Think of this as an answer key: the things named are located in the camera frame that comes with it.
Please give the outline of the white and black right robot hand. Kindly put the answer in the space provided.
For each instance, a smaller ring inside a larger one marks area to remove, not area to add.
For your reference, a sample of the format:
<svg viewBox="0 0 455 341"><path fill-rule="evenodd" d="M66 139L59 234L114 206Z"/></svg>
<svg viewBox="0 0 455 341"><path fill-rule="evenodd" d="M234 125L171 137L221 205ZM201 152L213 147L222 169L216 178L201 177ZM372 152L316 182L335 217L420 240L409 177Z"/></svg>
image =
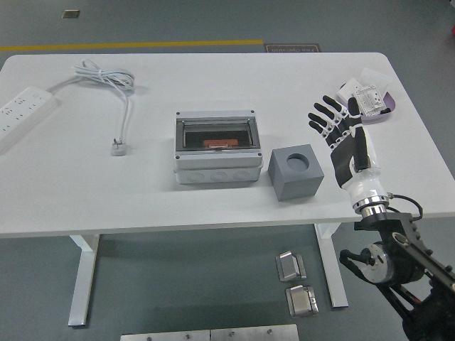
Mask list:
<svg viewBox="0 0 455 341"><path fill-rule="evenodd" d="M309 113L309 126L324 139L331 151L338 186L350 195L353 209L359 213L370 205L387 207L387 191L380 183L380 166L363 125L354 97L344 106L324 95L323 103L315 103L316 113Z"/></svg>

